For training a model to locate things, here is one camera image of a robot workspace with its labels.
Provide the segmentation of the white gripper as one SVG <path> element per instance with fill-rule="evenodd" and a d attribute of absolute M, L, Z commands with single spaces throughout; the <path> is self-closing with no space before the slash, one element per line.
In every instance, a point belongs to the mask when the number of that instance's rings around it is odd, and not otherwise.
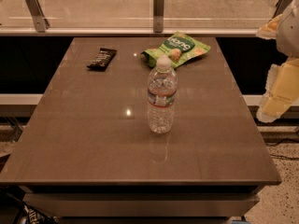
<path fill-rule="evenodd" d="M 292 0 L 279 14 L 260 27 L 262 39 L 275 39 L 277 49 L 289 57 L 299 57 L 299 0 Z M 265 94 L 259 104 L 258 121 L 270 123 L 279 119 L 299 98 L 299 59 L 288 59 L 282 65 L 272 64 L 267 75 Z"/>

